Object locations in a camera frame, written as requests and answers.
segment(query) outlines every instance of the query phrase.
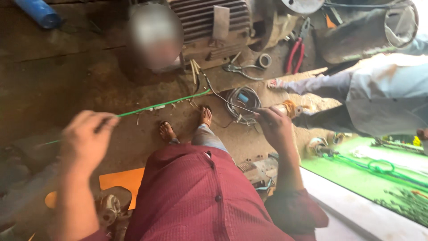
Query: bare foot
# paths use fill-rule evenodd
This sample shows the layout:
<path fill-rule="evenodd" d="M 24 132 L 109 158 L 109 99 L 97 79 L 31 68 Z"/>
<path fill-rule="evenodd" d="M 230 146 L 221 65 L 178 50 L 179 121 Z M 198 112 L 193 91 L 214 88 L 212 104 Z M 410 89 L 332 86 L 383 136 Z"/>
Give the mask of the bare foot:
<path fill-rule="evenodd" d="M 213 115 L 211 114 L 211 111 L 208 108 L 202 107 L 199 125 L 206 124 L 208 128 L 210 128 L 212 117 Z"/>
<path fill-rule="evenodd" d="M 172 130 L 171 125 L 164 121 L 159 127 L 160 135 L 164 142 L 169 143 L 172 139 L 177 138 L 177 135 Z"/>
<path fill-rule="evenodd" d="M 270 81 L 270 83 L 267 85 L 268 88 L 270 89 L 282 89 L 283 88 L 283 82 L 282 80 L 275 78 L 273 80 Z"/>

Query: red-handled pliers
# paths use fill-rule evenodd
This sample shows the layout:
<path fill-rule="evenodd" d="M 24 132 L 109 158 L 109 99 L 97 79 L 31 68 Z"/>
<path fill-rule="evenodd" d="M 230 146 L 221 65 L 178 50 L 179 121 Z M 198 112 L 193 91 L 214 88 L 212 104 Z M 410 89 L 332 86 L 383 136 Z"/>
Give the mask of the red-handled pliers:
<path fill-rule="evenodd" d="M 306 18 L 306 20 L 303 22 L 302 29 L 300 30 L 299 37 L 296 40 L 296 43 L 293 45 L 293 48 L 291 49 L 290 55 L 288 57 L 287 61 L 287 67 L 285 69 L 285 72 L 288 73 L 291 69 L 291 65 L 293 62 L 294 54 L 297 52 L 297 50 L 300 48 L 300 55 L 299 59 L 297 61 L 296 66 L 294 67 L 292 74 L 295 74 L 299 71 L 300 65 L 302 65 L 303 57 L 305 54 L 305 44 L 303 43 L 303 40 L 308 35 L 309 28 L 311 24 L 311 19 Z"/>

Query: pants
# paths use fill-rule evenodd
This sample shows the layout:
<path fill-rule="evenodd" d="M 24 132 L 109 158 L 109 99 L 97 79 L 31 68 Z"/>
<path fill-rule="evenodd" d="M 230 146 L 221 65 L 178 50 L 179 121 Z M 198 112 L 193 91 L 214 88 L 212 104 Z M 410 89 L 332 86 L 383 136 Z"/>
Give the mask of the pants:
<path fill-rule="evenodd" d="M 169 144 L 175 145 L 179 144 L 180 141 L 177 138 L 173 138 Z M 221 142 L 220 138 L 212 132 L 205 124 L 202 124 L 198 127 L 195 132 L 195 135 L 192 138 L 192 145 L 195 146 L 208 146 L 215 147 L 229 153 Z"/>
<path fill-rule="evenodd" d="M 282 88 L 288 93 L 299 95 L 312 93 L 322 98 L 336 99 L 342 103 L 342 105 L 335 108 L 316 113 L 304 112 L 292 120 L 293 124 L 306 129 L 322 128 L 334 132 L 357 133 L 360 136 L 370 136 L 355 128 L 345 105 L 352 74 L 352 71 L 345 71 L 333 76 L 319 76 L 297 82 L 283 83 Z"/>

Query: pliers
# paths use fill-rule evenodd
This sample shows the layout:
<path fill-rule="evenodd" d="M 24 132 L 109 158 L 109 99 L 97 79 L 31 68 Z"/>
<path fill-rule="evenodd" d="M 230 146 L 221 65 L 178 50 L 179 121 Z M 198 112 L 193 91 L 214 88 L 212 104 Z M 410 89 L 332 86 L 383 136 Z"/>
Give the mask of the pliers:
<path fill-rule="evenodd" d="M 245 77 L 247 77 L 249 79 L 252 79 L 252 80 L 256 80 L 256 81 L 263 80 L 263 78 L 251 77 L 251 76 L 248 76 L 246 73 L 242 72 L 242 70 L 246 69 L 246 68 L 255 68 L 255 69 L 259 69 L 259 70 L 265 70 L 265 69 L 263 69 L 263 68 L 261 68 L 259 66 L 255 66 L 255 65 L 247 65 L 247 66 L 243 66 L 243 67 L 238 67 L 238 66 L 235 66 L 235 65 L 232 65 L 232 64 L 223 65 L 223 69 L 225 71 L 227 71 L 227 72 L 240 73 L 243 76 L 245 76 Z"/>
<path fill-rule="evenodd" d="M 297 60 L 297 64 L 294 67 L 292 74 L 295 74 L 299 71 L 300 65 L 302 65 L 303 56 L 305 54 L 305 44 L 303 43 L 303 40 L 308 35 L 309 28 L 311 24 L 311 19 L 306 18 L 306 20 L 303 22 L 302 29 L 300 30 L 299 37 L 297 38 L 293 48 L 291 49 L 290 55 L 288 57 L 287 61 L 287 67 L 285 69 L 285 72 L 288 73 L 291 69 L 291 64 L 293 62 L 294 54 L 297 52 L 297 50 L 300 48 L 300 55 L 299 59 Z"/>

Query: green wire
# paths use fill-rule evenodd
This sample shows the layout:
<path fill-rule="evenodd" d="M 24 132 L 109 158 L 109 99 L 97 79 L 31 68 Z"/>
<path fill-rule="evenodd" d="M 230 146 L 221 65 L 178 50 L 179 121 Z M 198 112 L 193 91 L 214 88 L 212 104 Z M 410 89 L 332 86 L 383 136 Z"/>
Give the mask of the green wire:
<path fill-rule="evenodd" d="M 193 97 L 201 96 L 201 95 L 204 95 L 204 94 L 210 92 L 210 90 L 211 89 L 207 89 L 206 91 L 204 91 L 202 93 L 199 93 L 199 94 L 194 94 L 194 95 L 183 97 L 183 98 L 180 98 L 180 99 L 171 100 L 171 101 L 168 101 L 168 102 L 165 102 L 165 103 L 162 103 L 162 104 L 157 104 L 157 105 L 152 105 L 152 106 L 149 106 L 149 107 L 144 107 L 144 108 L 138 109 L 136 111 L 127 112 L 127 113 L 124 113 L 124 114 L 119 114 L 119 115 L 117 115 L 117 117 L 127 116 L 127 115 L 130 115 L 130 114 L 133 114 L 133 113 L 137 113 L 137 112 L 140 112 L 140 111 L 145 111 L 145 110 L 148 110 L 150 108 L 158 107 L 158 106 L 161 106 L 161 105 L 168 105 L 168 104 L 171 104 L 171 103 L 182 101 L 184 99 L 190 99 L 190 98 L 193 98 Z M 57 143 L 57 142 L 59 142 L 59 140 L 48 142 L 48 143 L 44 143 L 44 144 L 41 144 L 41 145 L 48 145 L 48 144 L 53 144 L 53 143 Z"/>
<path fill-rule="evenodd" d="M 389 161 L 372 159 L 372 161 L 370 161 L 368 164 L 365 164 L 365 163 L 361 163 L 361 162 L 355 161 L 355 160 L 353 160 L 351 158 L 344 157 L 342 155 L 333 155 L 333 157 L 329 157 L 327 154 L 324 154 L 323 157 L 325 159 L 327 159 L 327 160 L 330 160 L 330 161 L 338 161 L 338 162 L 347 164 L 349 166 L 352 166 L 352 167 L 354 167 L 356 169 L 359 169 L 359 170 L 362 170 L 362 171 L 366 171 L 366 172 L 370 172 L 373 175 L 378 176 L 380 178 L 383 178 L 383 179 L 386 179 L 386 180 L 389 180 L 389 181 L 392 181 L 392 182 L 395 182 L 395 183 L 399 183 L 399 184 L 402 184 L 402 185 L 405 185 L 405 186 L 408 186 L 408 187 L 411 187 L 411 188 L 414 188 L 414 189 L 418 189 L 418 190 L 423 191 L 423 192 L 428 192 L 428 189 L 426 189 L 424 187 L 421 187 L 421 186 L 425 186 L 426 187 L 428 185 L 428 183 L 416 180 L 414 178 L 411 178 L 409 176 L 406 176 L 404 174 L 396 172 L 394 164 L 391 163 L 391 162 L 389 162 Z M 392 166 L 392 169 L 385 171 L 385 170 L 382 170 L 378 166 L 373 167 L 372 164 L 376 163 L 376 162 L 386 162 L 386 163 L 388 163 L 388 164 L 390 164 Z M 405 178 L 407 180 L 410 180 L 410 181 L 413 181 L 415 183 L 418 183 L 419 185 L 413 184 L 413 183 L 411 183 L 409 181 L 402 180 L 400 178 L 393 177 L 393 176 L 391 176 L 389 174 L 397 175 L 397 176 L 399 176 L 401 178 Z"/>

